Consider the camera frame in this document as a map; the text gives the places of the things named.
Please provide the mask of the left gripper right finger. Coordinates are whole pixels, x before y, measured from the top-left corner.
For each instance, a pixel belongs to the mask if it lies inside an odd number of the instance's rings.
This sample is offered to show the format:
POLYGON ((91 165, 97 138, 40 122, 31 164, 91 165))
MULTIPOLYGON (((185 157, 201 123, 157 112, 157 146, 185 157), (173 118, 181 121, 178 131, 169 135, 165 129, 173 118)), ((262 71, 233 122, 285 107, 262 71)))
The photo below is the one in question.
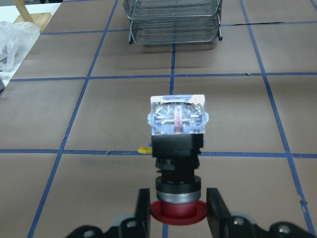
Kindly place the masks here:
POLYGON ((231 216, 217 188, 207 188, 207 221, 213 238, 228 238, 228 220, 231 216))

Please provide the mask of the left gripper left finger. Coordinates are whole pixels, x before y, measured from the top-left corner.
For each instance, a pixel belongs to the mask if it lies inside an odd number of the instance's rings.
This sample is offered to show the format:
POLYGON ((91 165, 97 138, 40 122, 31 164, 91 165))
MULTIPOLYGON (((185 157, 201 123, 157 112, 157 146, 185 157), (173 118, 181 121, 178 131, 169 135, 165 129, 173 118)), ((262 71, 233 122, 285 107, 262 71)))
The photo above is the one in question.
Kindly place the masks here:
POLYGON ((142 188, 138 192, 135 208, 135 222, 137 238, 149 238, 151 229, 150 189, 142 188))

